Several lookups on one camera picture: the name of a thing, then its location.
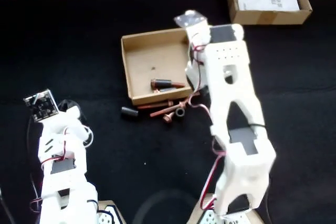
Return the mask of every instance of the circuit board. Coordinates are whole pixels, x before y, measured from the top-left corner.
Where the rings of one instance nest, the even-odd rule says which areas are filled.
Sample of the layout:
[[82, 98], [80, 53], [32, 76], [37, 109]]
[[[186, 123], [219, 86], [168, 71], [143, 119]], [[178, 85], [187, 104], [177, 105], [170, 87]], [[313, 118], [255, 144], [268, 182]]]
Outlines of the circuit board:
[[54, 97], [49, 89], [29, 96], [24, 101], [31, 109], [35, 122], [59, 113]]

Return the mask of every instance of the red wire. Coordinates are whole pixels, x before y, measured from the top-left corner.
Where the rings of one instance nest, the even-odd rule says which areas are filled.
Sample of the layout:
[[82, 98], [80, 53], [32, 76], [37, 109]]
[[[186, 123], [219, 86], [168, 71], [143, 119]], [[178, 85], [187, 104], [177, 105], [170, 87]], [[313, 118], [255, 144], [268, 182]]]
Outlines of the red wire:
[[[200, 65], [203, 63], [201, 61], [199, 61], [198, 59], [198, 54], [199, 52], [203, 51], [204, 48], [205, 48], [206, 45], [198, 45], [198, 46], [195, 46], [193, 47], [193, 52], [195, 51], [196, 52], [196, 59], [194, 58], [193, 56], [193, 59], [197, 62], [197, 67], [198, 67], [198, 85], [197, 85], [197, 88], [194, 90], [194, 92], [189, 96], [189, 99], [188, 99], [188, 104], [193, 107], [193, 108], [198, 108], [198, 107], [201, 107], [202, 109], [204, 109], [206, 111], [206, 113], [208, 114], [208, 116], [210, 117], [210, 120], [211, 120], [211, 114], [210, 114], [210, 111], [208, 109], [207, 106], [205, 106], [204, 104], [195, 104], [193, 105], [191, 103], [191, 99], [192, 97], [195, 95], [195, 93], [197, 91], [200, 90], [200, 86], [201, 86], [201, 68], [200, 68]], [[214, 210], [214, 201], [216, 200], [216, 197], [213, 195], [211, 200], [209, 200], [208, 203], [206, 203], [206, 205], [204, 206], [204, 199], [205, 199], [205, 196], [206, 196], [206, 193], [208, 191], [208, 188], [209, 188], [209, 185], [210, 185], [210, 182], [212, 181], [213, 179], [213, 176], [214, 176], [214, 171], [216, 170], [217, 168], [217, 165], [218, 165], [218, 162], [219, 160], [225, 156], [225, 151], [218, 151], [218, 150], [215, 150], [215, 141], [216, 139], [214, 138], [213, 141], [212, 141], [212, 151], [217, 155], [216, 159], [215, 159], [215, 162], [214, 162], [214, 165], [213, 167], [211, 168], [211, 171], [208, 175], [208, 178], [205, 182], [205, 185], [203, 187], [203, 190], [202, 190], [202, 193], [201, 193], [201, 196], [200, 196], [200, 200], [199, 200], [199, 203], [200, 203], [200, 207], [202, 210]]]
[[31, 205], [33, 204], [33, 203], [35, 203], [35, 202], [40, 202], [40, 201], [42, 201], [42, 198], [37, 198], [37, 199], [33, 199], [30, 203], [29, 203], [29, 208], [30, 208], [30, 210], [32, 211], [32, 212], [34, 212], [34, 213], [36, 213], [36, 214], [39, 214], [40, 213], [40, 211], [38, 210], [34, 210], [32, 207], [31, 207]]
[[66, 154], [66, 141], [64, 141], [64, 146], [63, 146], [63, 156], [62, 157], [50, 157], [50, 158], [47, 158], [46, 160], [44, 160], [43, 162], [41, 162], [41, 169], [43, 169], [44, 167], [44, 164], [48, 161], [51, 161], [51, 160], [64, 160], [65, 159], [65, 154]]
[[206, 179], [205, 185], [204, 185], [203, 190], [202, 190], [202, 193], [201, 193], [201, 199], [200, 199], [200, 201], [199, 201], [199, 203], [200, 203], [200, 207], [201, 207], [202, 210], [209, 210], [209, 209], [212, 209], [212, 208], [213, 208], [213, 202], [216, 200], [216, 197], [213, 196], [213, 198], [212, 198], [212, 199], [211, 199], [205, 206], [203, 206], [203, 202], [204, 202], [206, 193], [207, 193], [207, 191], [208, 191], [210, 182], [211, 182], [211, 180], [213, 179], [214, 171], [215, 171], [216, 168], [217, 168], [218, 162], [219, 162], [219, 160], [220, 160], [224, 155], [225, 155], [225, 153], [221, 153], [221, 154], [219, 154], [219, 155], [216, 157], [215, 163], [214, 163], [214, 165], [212, 166], [212, 168], [211, 168], [211, 170], [210, 170], [210, 173], [209, 173], [209, 175], [208, 175], [208, 178]]

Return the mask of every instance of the black rubber cap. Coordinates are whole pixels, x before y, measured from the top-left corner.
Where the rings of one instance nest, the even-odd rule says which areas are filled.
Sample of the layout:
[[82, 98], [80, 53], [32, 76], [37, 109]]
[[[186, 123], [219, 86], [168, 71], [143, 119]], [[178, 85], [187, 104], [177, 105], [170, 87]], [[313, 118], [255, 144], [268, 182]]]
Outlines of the black rubber cap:
[[121, 107], [121, 115], [129, 116], [129, 117], [132, 117], [132, 118], [137, 118], [138, 115], [139, 115], [139, 112], [138, 112], [138, 110], [134, 110], [134, 109], [131, 109], [131, 108]]

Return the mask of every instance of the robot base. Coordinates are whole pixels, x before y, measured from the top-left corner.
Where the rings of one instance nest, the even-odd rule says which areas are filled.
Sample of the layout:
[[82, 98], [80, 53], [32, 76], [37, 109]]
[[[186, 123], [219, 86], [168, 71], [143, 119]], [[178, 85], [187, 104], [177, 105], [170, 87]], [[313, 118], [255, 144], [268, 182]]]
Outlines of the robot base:
[[[207, 194], [205, 201], [208, 201], [211, 196], [211, 194]], [[227, 215], [226, 217], [227, 218], [225, 219], [220, 219], [212, 210], [201, 210], [198, 202], [195, 205], [187, 224], [264, 224], [254, 210], [249, 212], [239, 212]]]

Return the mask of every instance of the black cylinder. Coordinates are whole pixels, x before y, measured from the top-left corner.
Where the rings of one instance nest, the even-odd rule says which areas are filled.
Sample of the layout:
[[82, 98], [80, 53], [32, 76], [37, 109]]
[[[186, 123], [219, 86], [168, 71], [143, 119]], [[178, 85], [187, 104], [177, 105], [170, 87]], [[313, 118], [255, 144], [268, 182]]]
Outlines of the black cylinder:
[[139, 112], [131, 108], [121, 107], [121, 115], [137, 118], [139, 115]]
[[171, 80], [153, 79], [151, 86], [153, 89], [170, 88], [172, 86]]

